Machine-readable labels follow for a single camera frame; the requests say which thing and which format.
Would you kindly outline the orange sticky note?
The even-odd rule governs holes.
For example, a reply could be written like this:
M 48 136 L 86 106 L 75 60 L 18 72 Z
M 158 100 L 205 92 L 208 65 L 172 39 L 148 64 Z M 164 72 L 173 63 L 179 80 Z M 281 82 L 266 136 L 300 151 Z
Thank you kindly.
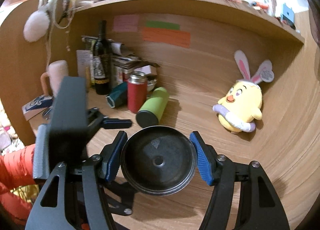
M 144 41 L 164 43 L 183 48 L 190 47 L 191 37 L 188 32 L 164 28 L 144 27 L 141 30 L 141 33 Z

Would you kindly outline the red thermos cup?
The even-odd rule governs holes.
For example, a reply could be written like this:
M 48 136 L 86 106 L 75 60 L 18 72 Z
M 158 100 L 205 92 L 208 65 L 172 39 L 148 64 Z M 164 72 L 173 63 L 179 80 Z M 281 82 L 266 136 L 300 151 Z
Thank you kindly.
M 145 73 L 134 71 L 127 81 L 127 107 L 137 113 L 146 101 L 148 81 Z

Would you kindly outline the stack of papers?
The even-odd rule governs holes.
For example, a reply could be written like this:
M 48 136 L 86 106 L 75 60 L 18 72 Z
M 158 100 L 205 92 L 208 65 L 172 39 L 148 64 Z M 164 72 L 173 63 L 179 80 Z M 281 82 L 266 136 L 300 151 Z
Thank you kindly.
M 133 51 L 131 51 L 127 46 L 120 42 L 111 42 L 112 49 L 112 62 L 115 66 L 124 69 L 136 69 L 144 66 L 153 66 L 159 68 L 155 62 L 149 62 L 143 60 L 141 57 L 137 56 Z

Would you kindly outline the green thermos cup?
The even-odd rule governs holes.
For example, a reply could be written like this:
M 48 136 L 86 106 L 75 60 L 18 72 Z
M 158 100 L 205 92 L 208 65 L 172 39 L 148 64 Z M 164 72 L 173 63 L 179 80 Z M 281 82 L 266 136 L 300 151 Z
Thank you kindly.
M 157 126 L 167 106 L 169 93 L 164 87 L 156 88 L 136 114 L 136 122 L 142 128 Z

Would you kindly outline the yellow chick plush toy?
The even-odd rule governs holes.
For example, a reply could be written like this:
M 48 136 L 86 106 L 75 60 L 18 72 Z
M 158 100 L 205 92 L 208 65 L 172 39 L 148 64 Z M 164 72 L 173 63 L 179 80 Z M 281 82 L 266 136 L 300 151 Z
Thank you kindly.
M 213 105 L 213 111 L 221 125 L 231 133 L 251 133 L 256 129 L 255 121 L 263 116 L 263 94 L 259 83 L 274 80 L 273 66 L 270 60 L 265 60 L 251 76 L 245 53 L 236 51 L 234 59 L 243 78 L 237 80 L 227 94 Z

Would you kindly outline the pink mug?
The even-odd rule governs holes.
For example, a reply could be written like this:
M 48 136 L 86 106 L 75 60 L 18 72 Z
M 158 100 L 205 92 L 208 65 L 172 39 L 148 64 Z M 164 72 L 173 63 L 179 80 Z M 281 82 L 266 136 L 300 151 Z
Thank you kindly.
M 46 79 L 49 79 L 50 88 L 52 90 L 53 96 L 56 97 L 61 82 L 63 81 L 63 78 L 68 76 L 68 64 L 66 60 L 58 60 L 55 62 L 52 62 L 48 68 L 47 71 L 44 72 L 40 77 L 41 87 L 43 90 L 43 94 L 45 96 L 49 95 L 49 89 L 46 83 Z

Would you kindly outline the dark wine bottle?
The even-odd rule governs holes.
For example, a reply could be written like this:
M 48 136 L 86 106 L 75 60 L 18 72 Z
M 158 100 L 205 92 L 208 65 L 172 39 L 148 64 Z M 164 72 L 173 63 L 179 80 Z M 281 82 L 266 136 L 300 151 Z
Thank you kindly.
M 106 38 L 106 20 L 101 21 L 98 39 L 93 46 L 93 76 L 98 95 L 111 92 L 111 43 Z

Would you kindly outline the pink sticky note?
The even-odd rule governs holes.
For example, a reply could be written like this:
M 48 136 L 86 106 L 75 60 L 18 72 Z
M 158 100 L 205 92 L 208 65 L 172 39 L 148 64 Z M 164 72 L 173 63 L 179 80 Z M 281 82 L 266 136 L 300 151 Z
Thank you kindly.
M 118 15 L 113 18 L 114 32 L 138 32 L 139 15 Z

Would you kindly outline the white fluffy pompom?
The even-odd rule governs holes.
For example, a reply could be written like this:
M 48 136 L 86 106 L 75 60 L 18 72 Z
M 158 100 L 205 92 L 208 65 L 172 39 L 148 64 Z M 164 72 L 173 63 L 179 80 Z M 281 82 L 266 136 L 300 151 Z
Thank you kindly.
M 24 39 L 28 42 L 38 41 L 46 35 L 49 25 L 50 18 L 47 12 L 40 10 L 33 12 L 24 25 Z

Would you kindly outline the green sticky note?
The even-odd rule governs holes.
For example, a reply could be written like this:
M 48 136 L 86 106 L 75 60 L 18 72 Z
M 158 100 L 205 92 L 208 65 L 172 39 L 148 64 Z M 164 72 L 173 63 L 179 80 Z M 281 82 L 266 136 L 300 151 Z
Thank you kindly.
M 145 22 L 145 27 L 149 28 L 159 28 L 159 29 L 170 29 L 170 30 L 180 30 L 180 25 L 177 23 L 147 20 Z

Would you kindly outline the orange left jacket sleeve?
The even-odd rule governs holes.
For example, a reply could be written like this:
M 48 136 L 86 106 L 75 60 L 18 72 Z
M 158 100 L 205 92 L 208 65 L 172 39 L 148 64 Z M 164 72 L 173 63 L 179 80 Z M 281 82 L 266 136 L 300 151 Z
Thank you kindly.
M 18 225 L 25 225 L 32 205 L 11 192 L 20 186 L 35 184 L 33 159 L 35 145 L 1 156 L 1 205 L 9 218 Z

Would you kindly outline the wooden shelf board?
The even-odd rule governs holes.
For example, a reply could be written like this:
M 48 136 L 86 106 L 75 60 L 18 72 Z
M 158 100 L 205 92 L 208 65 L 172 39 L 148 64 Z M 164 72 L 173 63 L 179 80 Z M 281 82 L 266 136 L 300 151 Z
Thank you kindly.
M 272 39 L 304 43 L 288 25 L 265 12 L 233 0 L 105 0 L 79 7 L 76 12 L 112 15 L 173 14 L 222 22 Z

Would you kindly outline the black thermos cup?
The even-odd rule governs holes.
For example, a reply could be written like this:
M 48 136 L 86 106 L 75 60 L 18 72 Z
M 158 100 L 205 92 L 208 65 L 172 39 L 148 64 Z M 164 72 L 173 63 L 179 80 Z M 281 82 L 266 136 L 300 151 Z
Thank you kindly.
M 197 152 L 191 141 L 168 126 L 141 129 L 125 143 L 121 171 L 137 191 L 154 196 L 172 195 L 195 175 Z

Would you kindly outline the dark teal hexagonal bottle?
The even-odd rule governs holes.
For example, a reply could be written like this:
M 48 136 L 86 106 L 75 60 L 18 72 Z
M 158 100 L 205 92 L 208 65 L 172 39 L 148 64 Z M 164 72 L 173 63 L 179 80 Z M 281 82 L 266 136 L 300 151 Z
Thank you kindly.
M 106 97 L 106 101 L 111 108 L 127 105 L 127 82 L 122 82 L 114 87 Z

